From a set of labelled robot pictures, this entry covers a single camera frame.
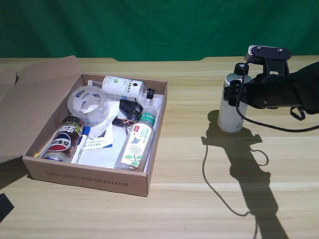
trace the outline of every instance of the green label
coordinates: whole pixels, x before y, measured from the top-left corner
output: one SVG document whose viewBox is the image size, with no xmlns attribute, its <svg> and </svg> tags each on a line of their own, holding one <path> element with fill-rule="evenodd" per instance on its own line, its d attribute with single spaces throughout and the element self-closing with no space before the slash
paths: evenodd
<svg viewBox="0 0 319 239">
<path fill-rule="evenodd" d="M 154 125 L 155 123 L 155 117 L 152 116 L 150 113 L 143 113 L 140 117 L 140 120 L 144 120 L 144 121 L 148 121 L 150 122 L 152 125 Z"/>
</svg>

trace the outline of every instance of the cardboard box flap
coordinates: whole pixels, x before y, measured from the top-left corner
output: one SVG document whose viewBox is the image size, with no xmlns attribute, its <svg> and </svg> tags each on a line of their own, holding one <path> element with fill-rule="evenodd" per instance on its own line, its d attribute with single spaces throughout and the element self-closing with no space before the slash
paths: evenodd
<svg viewBox="0 0 319 239">
<path fill-rule="evenodd" d="M 26 66 L 16 85 L 47 81 L 79 73 L 80 69 L 75 56 L 46 60 Z"/>
<path fill-rule="evenodd" d="M 11 90 L 16 82 L 16 69 L 7 68 L 0 72 L 0 100 Z"/>
<path fill-rule="evenodd" d="M 62 99 L 83 86 L 81 74 L 16 85 L 0 102 L 0 159 L 24 155 Z M 63 112 L 68 114 L 65 104 Z"/>
</svg>

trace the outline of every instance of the open cardboard box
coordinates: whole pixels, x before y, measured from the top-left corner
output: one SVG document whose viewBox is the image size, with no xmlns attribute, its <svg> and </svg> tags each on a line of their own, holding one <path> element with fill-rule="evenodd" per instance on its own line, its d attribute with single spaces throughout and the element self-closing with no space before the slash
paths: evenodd
<svg viewBox="0 0 319 239">
<path fill-rule="evenodd" d="M 0 162 L 23 156 L 33 179 L 147 196 L 167 99 L 167 82 L 143 81 L 163 95 L 158 125 L 145 172 L 86 166 L 34 158 L 70 115 L 67 100 L 88 80 L 102 82 L 105 75 L 81 74 L 74 56 L 26 66 L 21 77 L 6 86 L 0 98 Z"/>
</svg>

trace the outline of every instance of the blue marker cap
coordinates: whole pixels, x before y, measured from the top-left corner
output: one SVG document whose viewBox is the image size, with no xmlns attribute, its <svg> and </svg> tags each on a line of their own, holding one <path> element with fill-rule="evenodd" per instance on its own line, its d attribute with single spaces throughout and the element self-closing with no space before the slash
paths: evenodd
<svg viewBox="0 0 319 239">
<path fill-rule="evenodd" d="M 84 126 L 82 134 L 89 135 L 91 127 Z"/>
</svg>

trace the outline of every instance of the robotic arm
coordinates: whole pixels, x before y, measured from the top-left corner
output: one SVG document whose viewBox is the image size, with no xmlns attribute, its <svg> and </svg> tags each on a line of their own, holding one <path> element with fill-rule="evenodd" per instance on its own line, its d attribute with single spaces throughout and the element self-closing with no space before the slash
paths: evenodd
<svg viewBox="0 0 319 239">
<path fill-rule="evenodd" d="M 290 52 L 283 48 L 250 46 L 245 66 L 263 65 L 263 73 L 248 83 L 232 81 L 224 89 L 224 100 L 237 108 L 239 101 L 257 109 L 291 107 L 291 115 L 299 120 L 305 118 L 304 111 L 311 115 L 319 113 L 319 62 L 289 73 L 290 57 Z M 292 111 L 294 108 L 301 116 Z"/>
</svg>

